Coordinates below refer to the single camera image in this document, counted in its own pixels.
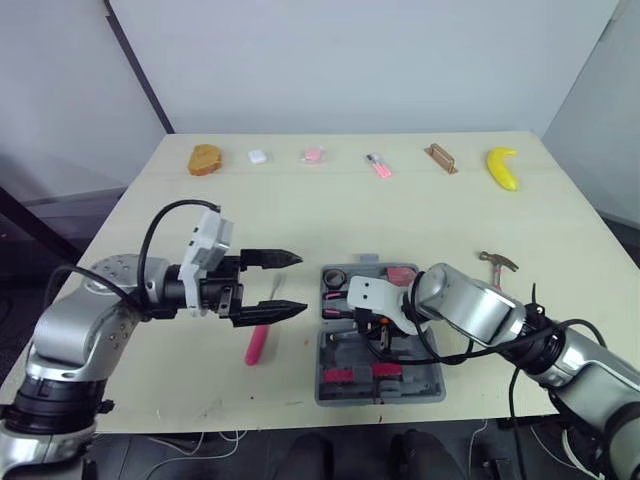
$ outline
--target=gray toolbox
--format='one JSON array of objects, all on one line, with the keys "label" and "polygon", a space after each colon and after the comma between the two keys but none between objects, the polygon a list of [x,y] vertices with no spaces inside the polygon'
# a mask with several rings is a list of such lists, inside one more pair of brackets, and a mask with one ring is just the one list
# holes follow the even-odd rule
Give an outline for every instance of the gray toolbox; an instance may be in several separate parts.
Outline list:
[{"label": "gray toolbox", "polygon": [[[367,349],[354,322],[354,312],[347,305],[346,292],[351,277],[381,278],[394,283],[406,281],[408,285],[412,278],[399,280],[399,271],[412,273],[413,277],[418,268],[407,263],[377,263],[377,256],[368,256],[363,263],[322,268],[323,328],[319,334],[316,363],[316,401],[319,405],[431,403],[444,399],[446,393],[440,364],[397,365],[378,360]],[[389,278],[388,272],[393,272],[394,278]],[[373,346],[380,349],[379,332],[387,325],[392,337],[388,355],[403,360],[429,358],[417,335],[407,336],[393,324],[384,322],[384,317],[379,316],[372,322],[368,336]],[[431,329],[425,334],[437,352]]]}]

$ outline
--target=wire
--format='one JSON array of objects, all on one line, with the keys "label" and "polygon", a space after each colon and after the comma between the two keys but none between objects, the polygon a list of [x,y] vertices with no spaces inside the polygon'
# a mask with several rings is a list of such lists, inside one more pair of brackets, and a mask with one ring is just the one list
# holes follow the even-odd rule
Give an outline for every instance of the wire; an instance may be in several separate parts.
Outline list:
[{"label": "wire", "polygon": [[518,431],[518,417],[516,417],[514,402],[513,402],[513,391],[516,387],[516,380],[518,380],[518,375],[520,374],[520,369],[518,367],[513,371],[513,376],[511,377],[511,382],[509,382],[509,415],[511,416],[511,422],[513,423],[513,437],[516,440],[516,453],[518,454],[518,468],[520,469],[520,477],[522,480],[527,480],[527,474],[524,469],[524,459],[522,457],[522,444],[520,443],[520,432]]},{"label": "wire", "polygon": [[118,480],[122,477],[122,472],[124,471],[124,466],[127,463],[127,456],[129,455],[129,450],[131,449],[131,443],[133,442],[133,435],[129,435],[129,441],[127,442],[127,449],[124,451],[124,457],[122,457],[122,465],[120,465],[120,471],[118,472]]},{"label": "wire", "polygon": [[467,462],[469,480],[471,480],[471,452],[473,449],[473,440],[476,438],[477,434],[486,430],[487,425],[489,425],[489,419],[485,418],[484,424],[482,425],[482,427],[478,428],[475,432],[473,432],[471,434],[471,440],[469,440],[469,461]]},{"label": "wire", "polygon": [[546,447],[546,445],[544,443],[542,443],[542,440],[540,440],[540,437],[538,437],[538,434],[536,433],[535,429],[533,428],[533,425],[531,425],[529,427],[529,430],[531,430],[531,433],[533,434],[533,436],[535,437],[536,441],[538,442],[538,445],[540,445],[540,447],[542,447],[542,449],[545,452],[547,452],[547,455],[549,455],[551,458],[553,458],[560,465],[564,465],[567,468],[573,468],[574,470],[578,470],[574,465],[569,465],[568,463],[563,462],[558,457],[556,457],[553,453],[551,453],[551,451]]},{"label": "wire", "polygon": [[600,346],[604,347],[604,348],[608,348],[607,347],[607,342],[604,341],[604,337],[602,336],[600,331],[596,328],[596,326],[591,322],[588,322],[586,320],[582,320],[581,318],[573,318],[571,320],[566,320],[566,321],[558,324],[557,327],[560,330],[566,330],[568,327],[570,327],[572,325],[582,325],[582,326],[587,327],[589,330],[591,330],[591,333],[593,333],[594,337],[596,337],[596,339],[598,340],[598,343],[600,344]]},{"label": "wire", "polygon": [[[486,355],[490,355],[492,353],[500,353],[506,350],[511,350],[513,348],[516,347],[521,347],[523,345],[528,345],[530,343],[533,343],[537,340],[540,340],[541,338],[545,338],[548,337],[550,335],[552,335],[555,331],[555,327],[546,327],[543,328],[542,330],[539,330],[535,333],[532,333],[531,335],[527,335],[526,337],[520,337],[520,338],[516,338],[515,340],[509,340],[508,342],[502,342],[494,347],[488,347],[485,348],[484,350],[479,350],[477,352],[469,352],[469,353],[461,353],[458,355],[448,355],[446,357],[441,357],[447,360],[457,360],[457,359],[461,359],[461,358],[478,358],[478,357],[484,357]],[[440,361],[436,360],[435,358],[424,358],[424,359],[419,359],[419,360],[399,360],[397,358],[394,357],[390,357],[388,355],[383,354],[382,352],[380,352],[379,350],[376,350],[376,348],[371,345],[369,343],[369,341],[367,340],[366,342],[367,348],[369,349],[369,351],[375,355],[377,358],[379,358],[380,360],[384,360],[385,362],[389,362],[389,363],[395,363],[398,365],[431,365],[434,363],[441,363]]]},{"label": "wire", "polygon": [[236,432],[236,438],[233,439],[233,442],[234,442],[233,449],[231,449],[231,451],[228,452],[228,453],[225,453],[225,454],[222,454],[222,455],[213,455],[213,456],[208,456],[208,457],[176,457],[176,458],[169,458],[167,460],[164,460],[163,462],[160,462],[160,463],[154,465],[150,469],[148,469],[146,472],[144,472],[142,475],[140,475],[138,477],[138,480],[141,480],[141,479],[149,480],[156,470],[158,470],[159,468],[161,468],[161,467],[163,467],[163,466],[165,466],[165,465],[167,465],[169,463],[173,463],[173,462],[186,462],[188,460],[192,460],[192,461],[194,461],[194,460],[219,460],[219,459],[222,459],[222,458],[228,458],[228,457],[230,457],[231,455],[233,455],[234,453],[236,453],[238,451],[238,445],[240,444],[240,439],[242,438],[240,436],[240,433],[238,432],[238,430],[236,430],[235,432]]},{"label": "wire", "polygon": [[102,285],[112,293],[118,295],[127,305],[129,305],[133,309],[140,310],[140,306],[131,298],[131,296],[120,287],[118,287],[115,283],[110,282],[106,278],[98,275],[95,272],[92,272],[91,270],[78,267],[77,265],[60,265],[53,270],[51,276],[49,277],[49,281],[47,282],[47,287],[44,293],[44,310],[46,310],[51,305],[51,302],[53,301],[53,289],[55,287],[55,284],[60,274],[65,272],[74,272],[82,275],[83,277],[87,277],[93,280],[97,284]]},{"label": "wire", "polygon": [[195,448],[193,450],[190,450],[190,451],[183,450],[180,447],[178,447],[177,445],[174,445],[173,443],[167,442],[165,440],[161,440],[159,438],[147,437],[147,439],[151,440],[154,443],[158,443],[160,445],[164,445],[165,447],[169,447],[169,448],[175,450],[176,452],[179,452],[179,453],[181,453],[183,455],[186,455],[187,457],[190,457],[192,455],[195,455],[198,452],[198,450],[200,450],[200,447],[202,446],[202,441],[204,440],[204,432],[202,432],[200,434],[200,440],[198,440],[198,444],[195,446]]},{"label": "wire", "polygon": [[[227,437],[224,433],[222,432],[218,432],[218,435],[220,435],[220,437],[222,437],[223,440],[226,440],[227,442],[235,442],[236,439],[235,438],[229,438]],[[240,437],[238,437],[238,440],[242,440],[245,436],[247,435],[247,430],[245,430],[244,432],[242,432],[240,434]]]},{"label": "wire", "polygon": [[[416,331],[418,332],[418,338],[420,339],[422,346],[427,351],[427,353],[431,355],[431,357],[433,357],[435,360],[438,360],[441,363],[444,363],[445,365],[460,365],[462,362],[466,361],[468,357],[464,356],[456,360],[449,360],[447,357],[441,357],[440,355],[438,355],[435,349],[431,346],[431,344],[429,343],[429,339],[424,334],[420,326],[420,319],[422,319],[423,321],[429,320],[423,315],[420,315],[416,309],[416,291],[418,289],[418,285],[420,284],[420,281],[422,280],[422,276],[424,275],[424,273],[425,273],[424,271],[418,272],[418,274],[416,275],[416,278],[413,281],[413,286],[411,287],[411,296],[409,300],[409,317],[413,322],[413,324],[416,326]],[[471,353],[472,350],[473,350],[473,340],[469,339],[467,350],[463,355]]]},{"label": "wire", "polygon": [[584,465],[582,465],[580,460],[578,460],[578,457],[576,457],[576,455],[573,453],[573,450],[571,450],[571,445],[569,445],[569,434],[567,433],[566,429],[562,431],[562,448],[564,449],[564,453],[567,455],[567,458],[571,463],[575,465],[576,469],[580,470],[582,473],[595,480],[602,480],[605,478],[602,474],[596,475],[593,472],[590,472],[585,468]]},{"label": "wire", "polygon": [[147,233],[144,236],[142,245],[140,246],[140,254],[138,255],[138,271],[136,272],[138,292],[140,294],[142,304],[145,306],[149,301],[149,297],[144,285],[144,273],[147,266],[147,255],[149,254],[151,239],[153,238],[156,228],[158,228],[160,220],[162,220],[162,218],[174,208],[181,207],[183,205],[201,205],[213,210],[214,212],[220,212],[220,207],[211,202],[207,202],[206,200],[189,199],[178,200],[177,202],[170,203],[169,205],[164,206],[156,216],[153,217],[153,220],[151,220],[151,223],[149,224],[149,228],[147,228]]}]

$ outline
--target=black pants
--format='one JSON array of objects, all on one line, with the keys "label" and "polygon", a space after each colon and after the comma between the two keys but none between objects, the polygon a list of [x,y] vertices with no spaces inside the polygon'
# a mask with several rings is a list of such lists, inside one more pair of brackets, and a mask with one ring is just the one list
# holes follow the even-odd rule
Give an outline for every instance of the black pants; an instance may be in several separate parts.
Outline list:
[{"label": "black pants", "polygon": [[[318,434],[296,439],[273,480],[331,480],[333,445]],[[396,435],[388,456],[392,480],[464,480],[449,452],[433,435],[410,430]]]}]

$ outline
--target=yellow banana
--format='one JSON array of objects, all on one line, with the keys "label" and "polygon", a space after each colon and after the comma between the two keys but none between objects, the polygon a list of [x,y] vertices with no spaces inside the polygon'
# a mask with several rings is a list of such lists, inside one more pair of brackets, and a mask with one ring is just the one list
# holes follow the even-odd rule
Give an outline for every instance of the yellow banana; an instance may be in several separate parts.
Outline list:
[{"label": "yellow banana", "polygon": [[506,147],[496,147],[487,155],[487,168],[496,182],[506,190],[515,192],[518,190],[518,179],[513,176],[507,166],[504,164],[506,155],[515,155],[517,150],[509,149]]}]

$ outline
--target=black cable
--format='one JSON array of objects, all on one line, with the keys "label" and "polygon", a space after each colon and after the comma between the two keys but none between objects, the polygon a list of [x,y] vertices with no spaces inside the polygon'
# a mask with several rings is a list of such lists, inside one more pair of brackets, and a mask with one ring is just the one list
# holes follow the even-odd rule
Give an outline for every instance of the black cable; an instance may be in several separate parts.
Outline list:
[{"label": "black cable", "polygon": [[572,325],[582,325],[584,327],[587,327],[589,330],[591,330],[591,333],[593,333],[593,336],[596,337],[600,346],[604,348],[608,348],[607,342],[604,341],[604,337],[602,336],[600,331],[596,328],[596,326],[591,322],[582,320],[581,318],[573,318],[571,320],[565,320],[564,322],[559,323],[557,327],[560,330],[566,330],[568,327]]},{"label": "black cable", "polygon": [[[420,319],[428,321],[429,319],[423,317],[422,315],[420,315],[416,309],[416,291],[417,291],[417,287],[420,284],[420,280],[422,280],[422,276],[424,275],[424,271],[418,272],[418,274],[416,275],[416,278],[413,280],[413,286],[411,287],[411,295],[409,297],[409,317],[410,320],[413,322],[413,324],[416,326],[416,330],[418,331],[418,338],[420,339],[420,342],[422,343],[422,346],[424,347],[424,349],[427,351],[427,353],[429,355],[431,355],[431,357],[433,357],[435,360],[438,360],[440,363],[444,363],[445,365],[460,365],[462,362],[466,361],[467,358],[459,358],[457,360],[448,360],[447,357],[441,357],[440,355],[438,355],[438,353],[435,351],[435,349],[431,346],[431,344],[429,343],[429,339],[427,338],[427,336],[424,334],[424,332],[422,331],[422,328],[420,326]],[[465,351],[465,354],[471,353],[471,351],[473,350],[473,340],[469,339],[469,343],[467,345],[467,350]]]},{"label": "black cable", "polygon": [[144,240],[142,241],[142,245],[140,246],[140,254],[138,255],[138,271],[137,275],[137,286],[138,292],[140,294],[140,299],[144,306],[147,305],[149,301],[149,297],[147,295],[147,289],[144,285],[144,273],[145,268],[147,266],[147,255],[149,254],[149,246],[151,245],[151,239],[153,238],[153,234],[158,228],[158,224],[162,217],[164,217],[167,213],[177,207],[181,207],[183,205],[201,205],[203,207],[207,207],[215,212],[220,212],[220,207],[217,205],[207,202],[206,200],[196,200],[196,199],[188,199],[188,200],[178,200],[177,202],[170,203],[160,210],[153,220],[149,224],[149,228],[147,229],[147,233],[144,236]]},{"label": "black cable", "polygon": [[522,480],[527,480],[527,474],[524,469],[524,458],[522,456],[522,443],[520,442],[520,432],[518,431],[518,417],[516,417],[515,405],[513,401],[513,391],[515,389],[516,380],[518,380],[519,374],[520,374],[520,369],[516,367],[516,369],[513,371],[511,382],[509,382],[509,415],[511,416],[511,423],[513,424],[513,437],[516,441],[516,453],[518,455],[518,468],[520,470],[520,477],[522,477]]},{"label": "black cable", "polygon": [[44,292],[44,310],[46,310],[51,305],[54,296],[53,290],[56,282],[58,281],[59,276],[65,272],[74,272],[82,275],[83,277],[90,278],[94,282],[109,289],[112,293],[118,295],[120,299],[122,299],[122,301],[124,301],[131,308],[140,310],[140,306],[131,298],[131,296],[120,287],[118,287],[115,283],[107,280],[106,278],[98,275],[95,272],[92,272],[91,270],[78,267],[77,265],[60,265],[59,267],[56,267],[55,270],[51,273]]},{"label": "black cable", "polygon": [[[459,360],[459,359],[467,359],[467,358],[484,357],[492,353],[500,353],[506,350],[510,350],[512,348],[528,345],[537,340],[540,340],[541,338],[548,337],[552,335],[554,332],[555,332],[554,327],[547,327],[535,333],[532,333],[531,335],[527,335],[526,337],[520,337],[520,338],[516,338],[515,340],[509,340],[508,342],[502,342],[494,347],[487,347],[484,350],[479,350],[477,352],[469,352],[469,353],[465,352],[457,355],[448,355],[446,357],[441,357],[441,358],[447,361],[451,361],[451,360]],[[367,341],[367,345],[368,345],[367,348],[371,353],[373,353],[373,355],[375,355],[378,359],[384,360],[385,362],[388,362],[388,363],[396,363],[398,365],[431,365],[434,363],[441,363],[440,361],[434,358],[424,358],[420,360],[398,360],[397,358],[389,357],[387,355],[384,355],[379,350],[376,350],[373,347],[373,345],[371,345],[368,341]]]}]

